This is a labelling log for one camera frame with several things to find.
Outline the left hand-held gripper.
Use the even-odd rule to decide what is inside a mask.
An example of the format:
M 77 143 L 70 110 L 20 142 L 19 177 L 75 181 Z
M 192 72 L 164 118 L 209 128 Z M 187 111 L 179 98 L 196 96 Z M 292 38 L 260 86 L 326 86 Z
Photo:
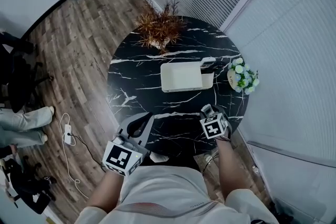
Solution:
M 135 114 L 120 124 L 112 141 L 107 143 L 102 159 L 105 167 L 124 177 L 130 176 L 148 156 L 145 148 L 154 123 L 151 112 Z

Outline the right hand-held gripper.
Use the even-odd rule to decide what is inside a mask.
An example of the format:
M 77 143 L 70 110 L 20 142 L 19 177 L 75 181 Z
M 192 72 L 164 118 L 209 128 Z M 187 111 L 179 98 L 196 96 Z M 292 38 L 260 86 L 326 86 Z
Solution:
M 208 104 L 201 108 L 200 115 L 200 124 L 208 139 L 230 141 L 232 126 L 224 108 Z

